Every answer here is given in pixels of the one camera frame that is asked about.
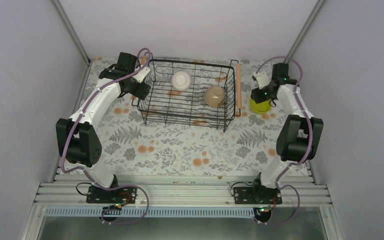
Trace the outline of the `beige ceramic bowl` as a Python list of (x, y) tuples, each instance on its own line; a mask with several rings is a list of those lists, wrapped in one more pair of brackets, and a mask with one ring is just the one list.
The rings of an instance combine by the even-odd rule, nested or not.
[(225, 100), (225, 90), (220, 86), (211, 86), (204, 93), (204, 101), (210, 107), (220, 108)]

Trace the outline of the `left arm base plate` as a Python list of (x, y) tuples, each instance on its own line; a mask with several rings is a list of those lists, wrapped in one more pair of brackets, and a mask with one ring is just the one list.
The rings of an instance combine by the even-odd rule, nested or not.
[(85, 201), (88, 204), (134, 204), (136, 195), (137, 188), (131, 186), (112, 191), (90, 186)]

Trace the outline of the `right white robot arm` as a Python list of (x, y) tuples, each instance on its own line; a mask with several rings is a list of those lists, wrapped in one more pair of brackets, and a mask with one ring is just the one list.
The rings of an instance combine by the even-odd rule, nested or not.
[(259, 173), (252, 182), (251, 198), (262, 204), (281, 197), (279, 181), (294, 166), (315, 157), (324, 122), (314, 117), (301, 96), (299, 80), (289, 76), (287, 63), (276, 63), (271, 76), (256, 72), (252, 76), (258, 87), (251, 91), (251, 108), (262, 113), (261, 104), (270, 107), (279, 102), (287, 118), (276, 141), (278, 160)]

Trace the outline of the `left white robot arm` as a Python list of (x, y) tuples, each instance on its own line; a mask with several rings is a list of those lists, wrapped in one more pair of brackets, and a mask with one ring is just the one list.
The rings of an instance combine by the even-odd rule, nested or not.
[(60, 169), (64, 174), (82, 171), (99, 188), (99, 196), (111, 203), (119, 197), (116, 177), (100, 162), (102, 144), (97, 134), (102, 117), (110, 105), (126, 94), (144, 100), (150, 92), (145, 78), (150, 74), (149, 58), (121, 52), (117, 63), (104, 68), (91, 94), (69, 118), (60, 118), (56, 125)]

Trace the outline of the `white ceramic bowl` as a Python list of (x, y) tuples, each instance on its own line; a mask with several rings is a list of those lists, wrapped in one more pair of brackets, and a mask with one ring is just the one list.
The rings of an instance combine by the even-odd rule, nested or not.
[(171, 77), (171, 84), (177, 91), (188, 90), (191, 86), (191, 83), (191, 76), (185, 71), (177, 71)]

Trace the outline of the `black wire dish rack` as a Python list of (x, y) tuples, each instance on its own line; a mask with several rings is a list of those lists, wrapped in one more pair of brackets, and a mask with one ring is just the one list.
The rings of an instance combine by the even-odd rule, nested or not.
[[(202, 126), (226, 131), (231, 121), (241, 115), (240, 64), (231, 60), (229, 64), (204, 63), (175, 59), (151, 59), (151, 73), (145, 78), (150, 85), (148, 96), (135, 99), (144, 122)], [(191, 86), (177, 90), (171, 82), (172, 76), (184, 71), (191, 77)], [(205, 93), (211, 87), (220, 87), (225, 96), (219, 107), (205, 103)]]

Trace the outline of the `yellow-green bowl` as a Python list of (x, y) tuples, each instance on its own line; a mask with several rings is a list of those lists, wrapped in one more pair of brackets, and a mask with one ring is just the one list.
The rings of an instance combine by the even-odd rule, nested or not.
[(272, 106), (270, 105), (270, 101), (263, 101), (260, 103), (256, 103), (253, 99), (250, 99), (249, 101), (249, 109), (251, 112), (255, 114), (264, 114), (270, 111)]

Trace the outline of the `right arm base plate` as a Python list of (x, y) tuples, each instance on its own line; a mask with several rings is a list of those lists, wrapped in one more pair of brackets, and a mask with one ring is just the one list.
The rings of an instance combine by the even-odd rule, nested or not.
[(250, 186), (234, 187), (233, 197), (237, 205), (280, 205), (283, 203), (279, 189), (265, 186), (261, 186), (259, 189)]

